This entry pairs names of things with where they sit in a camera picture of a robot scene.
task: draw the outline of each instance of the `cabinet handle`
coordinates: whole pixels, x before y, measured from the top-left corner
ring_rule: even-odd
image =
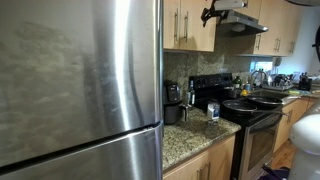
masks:
[[[289,111],[289,113],[288,113],[289,115],[288,115],[287,124],[289,124],[291,122],[292,111],[293,110]]]
[[[178,8],[174,13],[174,40],[178,41]]]
[[[280,45],[281,45],[281,38],[279,37],[279,44],[278,44],[277,52],[279,52],[279,51],[280,51]]]
[[[200,173],[201,173],[200,170],[197,170],[197,180],[200,180]]]
[[[294,52],[294,45],[295,45],[295,42],[292,42],[292,50],[291,50],[291,53]]]
[[[184,37],[186,39],[186,42],[188,42],[188,21],[189,21],[189,12],[187,11],[187,15],[184,17]]]
[[[209,164],[206,164],[206,167],[208,168],[207,180],[210,180],[211,163],[209,162]]]
[[[259,40],[258,40],[258,43],[257,43],[258,45],[256,46],[256,49],[259,50],[260,49],[261,34],[258,34],[257,37],[259,37]]]
[[[275,48],[273,49],[274,52],[277,52],[278,42],[279,42],[279,39],[277,38],[275,42]]]
[[[292,53],[292,48],[293,48],[293,42],[290,43],[290,50],[289,53]]]
[[[247,8],[249,8],[249,0],[247,0]]]
[[[203,168],[200,168],[200,180],[202,180]]]

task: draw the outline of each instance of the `granite countertop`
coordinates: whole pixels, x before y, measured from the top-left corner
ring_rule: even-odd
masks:
[[[240,126],[219,118],[218,125],[208,125],[207,116],[199,109],[189,111],[188,121],[164,127],[163,170],[177,165],[210,145],[240,130]]]

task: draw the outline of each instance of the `wooden floor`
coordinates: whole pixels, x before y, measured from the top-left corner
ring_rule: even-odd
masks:
[[[297,148],[287,140],[273,155],[272,169],[279,169],[283,166],[291,168],[293,156]]]

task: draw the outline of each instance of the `bottle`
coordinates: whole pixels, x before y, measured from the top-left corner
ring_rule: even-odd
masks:
[[[190,81],[190,85],[187,92],[187,98],[188,98],[188,105],[192,106],[194,104],[195,99],[195,91],[193,89],[193,81]]]
[[[242,85],[240,76],[236,76],[236,78],[233,80],[232,83],[233,83],[233,87],[234,87],[234,88],[240,89],[240,88],[241,88],[241,85]]]

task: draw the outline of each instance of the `wooden cabinet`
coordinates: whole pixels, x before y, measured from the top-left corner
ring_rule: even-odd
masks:
[[[276,55],[281,42],[280,28],[283,0],[262,0],[259,24],[267,26],[268,32],[261,33],[258,42],[258,54]]]
[[[234,10],[247,16],[259,19],[261,0],[247,0],[243,2],[247,3],[246,7]]]
[[[282,119],[280,120],[277,134],[276,134],[276,142],[274,144],[273,152],[277,151],[279,147],[286,142],[289,138],[289,131],[290,131],[290,121],[292,118],[292,112],[293,112],[293,104],[289,104],[285,106],[282,110],[284,113],[288,114],[288,116],[282,116]]]
[[[166,172],[164,180],[211,180],[230,179],[235,137],[217,143]]]
[[[283,116],[279,123],[273,152],[277,151],[288,140],[292,125],[306,112],[308,103],[309,98],[302,97],[283,108],[282,111],[288,116]]]
[[[280,56],[293,55],[298,37],[302,8],[288,2],[283,3],[282,22],[280,32],[280,44],[278,54]]]
[[[316,101],[318,101],[317,98],[309,98],[307,110],[308,110]]]
[[[206,27],[200,19],[210,6],[206,0],[164,0],[164,48],[213,52],[216,18],[208,20]]]
[[[262,0],[259,24],[267,26],[269,31],[231,38],[228,52],[272,56],[292,55],[300,21],[301,7],[284,0]]]

